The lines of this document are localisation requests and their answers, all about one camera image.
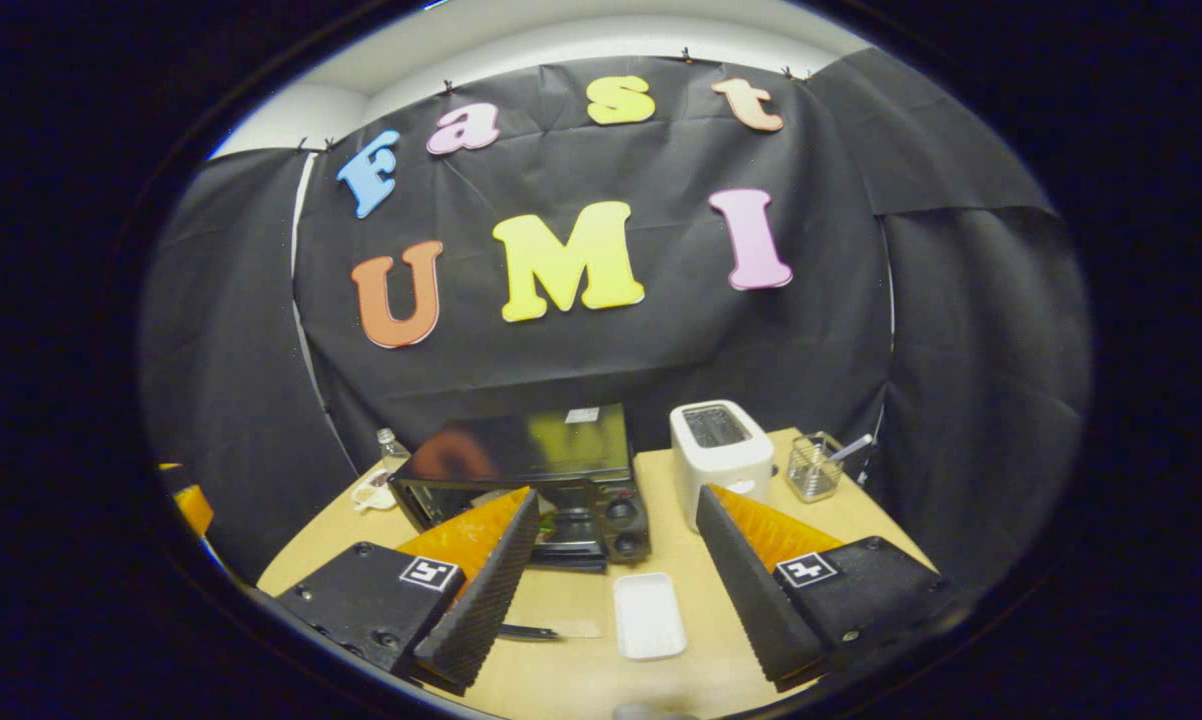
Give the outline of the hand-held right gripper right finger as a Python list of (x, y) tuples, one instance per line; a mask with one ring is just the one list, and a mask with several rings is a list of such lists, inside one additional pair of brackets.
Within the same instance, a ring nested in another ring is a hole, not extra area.
[(778, 691), (898, 650), (952, 609), (948, 579), (888, 538), (841, 542), (716, 484), (700, 489), (696, 523)]

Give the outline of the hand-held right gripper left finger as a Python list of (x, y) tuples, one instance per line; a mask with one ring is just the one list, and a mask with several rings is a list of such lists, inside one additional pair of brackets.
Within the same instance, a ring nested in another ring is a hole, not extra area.
[(508, 614), (538, 532), (538, 492), (522, 487), (395, 551), (349, 545), (276, 601), (377, 670), (465, 694)]

